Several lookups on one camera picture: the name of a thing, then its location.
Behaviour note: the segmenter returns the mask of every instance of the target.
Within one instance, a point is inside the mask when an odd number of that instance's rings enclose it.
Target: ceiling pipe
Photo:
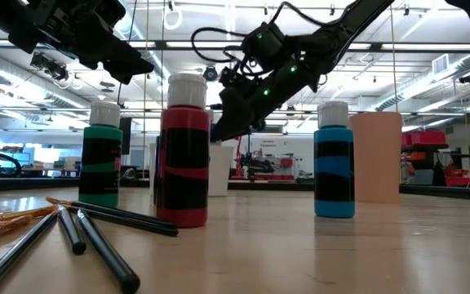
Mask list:
[[[402,102],[410,99],[411,97],[417,96],[424,91],[430,90],[431,88],[439,85],[439,82],[446,80],[446,78],[454,79],[465,75],[470,71],[470,55],[463,58],[460,58],[460,55],[455,56],[456,59],[450,69],[450,74],[446,77],[443,77],[440,74],[436,76],[432,72],[432,69],[428,69],[415,78],[403,82],[398,86],[397,96],[395,95],[395,91],[382,95],[379,98],[380,102],[369,108],[367,111],[383,111],[389,106],[393,106],[398,102]]]
[[[60,105],[70,105],[76,108],[88,108],[90,102],[73,94],[70,91],[62,90],[54,85],[51,81],[47,81],[34,73],[30,73],[21,67],[12,64],[8,60],[0,57],[0,84],[9,87],[14,87],[15,94],[19,92],[19,96],[27,97],[30,95],[41,95],[43,99],[52,98],[57,99]]]

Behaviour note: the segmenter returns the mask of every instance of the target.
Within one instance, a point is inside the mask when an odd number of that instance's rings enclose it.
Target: wooden table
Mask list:
[[[77,189],[0,193],[0,209],[47,205]],[[178,238],[96,221],[141,278],[139,293],[470,293],[470,200],[404,195],[357,204],[354,220],[313,215],[313,192],[230,191],[206,227]],[[120,206],[147,212],[148,189]],[[26,229],[0,238],[0,257]],[[89,246],[73,256],[59,224],[2,280],[0,293],[119,293]]]

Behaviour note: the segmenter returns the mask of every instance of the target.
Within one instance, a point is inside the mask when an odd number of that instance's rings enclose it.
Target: security camera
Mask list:
[[[208,82],[214,82],[219,77],[219,73],[217,73],[217,69],[215,69],[215,66],[208,65],[206,67],[206,70],[202,74],[202,77],[205,78]]]

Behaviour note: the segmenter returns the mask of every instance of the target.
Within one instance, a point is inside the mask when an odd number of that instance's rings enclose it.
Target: white bottle cap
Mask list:
[[[119,127],[121,108],[115,103],[96,101],[90,105],[90,125],[104,124]]]
[[[176,73],[168,79],[168,107],[191,105],[206,108],[206,80],[195,73]]]
[[[328,101],[318,106],[318,128],[324,126],[348,126],[348,104]]]

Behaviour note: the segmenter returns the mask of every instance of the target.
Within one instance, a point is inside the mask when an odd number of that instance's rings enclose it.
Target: beige cylinder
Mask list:
[[[401,115],[393,112],[355,114],[355,201],[399,203]]]

